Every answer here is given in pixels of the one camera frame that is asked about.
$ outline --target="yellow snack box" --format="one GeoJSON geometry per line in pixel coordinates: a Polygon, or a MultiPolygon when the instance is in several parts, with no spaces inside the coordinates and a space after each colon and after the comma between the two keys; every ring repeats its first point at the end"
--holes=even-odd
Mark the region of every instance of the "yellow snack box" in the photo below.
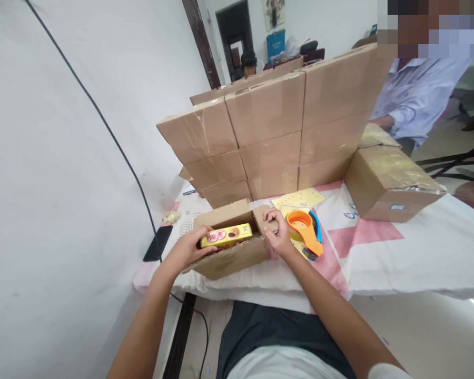
{"type": "Polygon", "coordinates": [[[217,229],[209,232],[209,239],[202,237],[200,247],[217,246],[219,250],[230,248],[236,244],[250,240],[253,231],[250,224],[230,226],[228,228],[217,229]]]}

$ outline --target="blue shirt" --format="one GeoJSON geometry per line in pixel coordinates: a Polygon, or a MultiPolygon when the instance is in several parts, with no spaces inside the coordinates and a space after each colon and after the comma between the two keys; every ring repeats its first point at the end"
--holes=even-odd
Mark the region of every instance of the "blue shirt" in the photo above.
{"type": "Polygon", "coordinates": [[[434,122],[446,109],[453,88],[472,59],[412,59],[397,72],[395,59],[371,119],[390,115],[394,139],[411,137],[416,146],[427,139],[434,122]]]}

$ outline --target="person's hand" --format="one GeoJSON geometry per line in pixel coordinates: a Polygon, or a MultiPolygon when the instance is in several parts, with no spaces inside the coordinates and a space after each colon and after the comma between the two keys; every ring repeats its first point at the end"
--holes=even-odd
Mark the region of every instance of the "person's hand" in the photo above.
{"type": "Polygon", "coordinates": [[[216,246],[208,246],[203,249],[196,247],[197,242],[203,236],[208,237],[211,230],[213,228],[210,226],[202,226],[198,230],[193,230],[183,235],[172,247],[172,250],[170,250],[160,267],[168,268],[172,274],[178,276],[192,263],[210,253],[216,252],[218,250],[216,246]]]}
{"type": "Polygon", "coordinates": [[[267,238],[272,248],[283,258],[291,252],[294,252],[295,248],[290,240],[288,224],[286,223],[281,211],[276,208],[270,208],[268,211],[263,213],[263,220],[269,222],[276,220],[279,224],[277,234],[274,234],[266,227],[263,229],[265,238],[267,238]]]}

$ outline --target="wall picture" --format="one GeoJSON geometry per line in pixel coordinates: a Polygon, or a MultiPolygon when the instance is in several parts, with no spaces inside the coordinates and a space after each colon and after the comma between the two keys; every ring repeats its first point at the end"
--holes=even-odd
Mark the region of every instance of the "wall picture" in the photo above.
{"type": "Polygon", "coordinates": [[[267,32],[286,21],[284,0],[262,0],[267,32]]]}

